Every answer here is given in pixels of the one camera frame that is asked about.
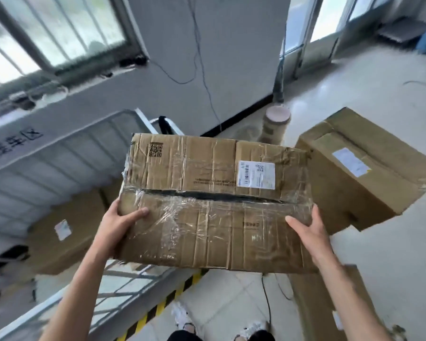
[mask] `hand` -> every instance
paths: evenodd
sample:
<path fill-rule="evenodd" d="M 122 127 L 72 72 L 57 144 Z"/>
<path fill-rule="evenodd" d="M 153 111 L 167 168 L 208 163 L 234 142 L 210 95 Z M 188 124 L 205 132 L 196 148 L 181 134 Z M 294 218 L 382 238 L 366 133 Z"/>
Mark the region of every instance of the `hand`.
<path fill-rule="evenodd" d="M 303 225 L 291 216 L 286 217 L 286 222 L 300 236 L 301 241 L 311 254 L 312 260 L 317 267 L 323 264 L 324 260 L 336 258 L 317 205 L 314 205 L 312 208 L 311 226 Z"/>
<path fill-rule="evenodd" d="M 115 246 L 123 238 L 130 226 L 137 220 L 145 217 L 149 212 L 148 208 L 144 207 L 128 215 L 119 216 L 118 207 L 119 199 L 117 198 L 102 217 L 91 246 L 97 252 L 107 257 L 112 254 Z"/>

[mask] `black pants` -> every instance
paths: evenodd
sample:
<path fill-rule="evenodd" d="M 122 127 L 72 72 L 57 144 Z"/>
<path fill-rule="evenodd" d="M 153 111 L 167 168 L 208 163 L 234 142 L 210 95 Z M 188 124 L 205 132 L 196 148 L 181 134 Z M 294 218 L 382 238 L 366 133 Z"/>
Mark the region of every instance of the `black pants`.
<path fill-rule="evenodd" d="M 203 341 L 197 335 L 186 330 L 177 330 L 171 333 L 167 341 Z M 259 330 L 251 335 L 248 341 L 275 341 L 273 335 L 266 330 Z"/>

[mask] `white shoe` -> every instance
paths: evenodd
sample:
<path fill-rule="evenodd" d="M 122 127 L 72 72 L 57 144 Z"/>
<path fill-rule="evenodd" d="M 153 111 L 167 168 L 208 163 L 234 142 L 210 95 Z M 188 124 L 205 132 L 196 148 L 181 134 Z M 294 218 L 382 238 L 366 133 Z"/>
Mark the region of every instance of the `white shoe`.
<path fill-rule="evenodd" d="M 251 323 L 249 326 L 244 328 L 237 336 L 234 337 L 234 341 L 238 337 L 242 337 L 245 340 L 249 339 L 252 334 L 259 330 L 268 330 L 268 323 L 266 321 L 256 321 Z"/>
<path fill-rule="evenodd" d="M 193 320 L 189 317 L 186 308 L 179 301 L 173 302 L 172 315 L 175 318 L 178 330 L 183 330 L 186 325 L 191 325 L 194 327 L 194 334 L 196 334 L 197 328 L 194 325 Z"/>

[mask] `person's left hand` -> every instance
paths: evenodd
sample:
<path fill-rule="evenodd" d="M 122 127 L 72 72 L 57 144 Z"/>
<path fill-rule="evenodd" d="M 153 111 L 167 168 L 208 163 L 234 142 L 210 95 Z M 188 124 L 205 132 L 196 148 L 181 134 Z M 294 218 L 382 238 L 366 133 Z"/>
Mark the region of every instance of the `person's left hand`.
<path fill-rule="evenodd" d="M 115 246 L 123 238 L 130 226 L 149 213 L 148 208 L 144 207 L 128 215 L 119 216 L 118 207 L 119 199 L 117 198 L 102 217 L 91 246 L 96 252 L 106 257 L 112 254 Z"/>

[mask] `striped floor tape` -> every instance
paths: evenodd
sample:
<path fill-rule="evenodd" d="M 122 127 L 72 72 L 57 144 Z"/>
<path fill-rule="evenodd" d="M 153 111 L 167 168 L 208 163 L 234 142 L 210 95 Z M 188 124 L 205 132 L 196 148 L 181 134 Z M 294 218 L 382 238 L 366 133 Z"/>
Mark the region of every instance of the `striped floor tape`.
<path fill-rule="evenodd" d="M 167 305 L 169 305 L 175 298 L 185 292 L 192 285 L 197 284 L 198 281 L 202 278 L 202 276 L 204 276 L 207 272 L 208 269 L 201 269 L 197 273 L 193 274 L 193 276 L 191 276 L 184 282 L 183 286 L 170 292 L 170 294 L 162 302 L 160 302 L 158 305 L 155 305 L 149 312 L 145 314 L 144 317 L 142 317 L 140 320 L 130 326 L 126 333 L 114 339 L 114 341 L 125 341 L 134 334 L 137 334 L 149 321 L 151 321 L 156 316 L 159 316 L 167 307 Z"/>

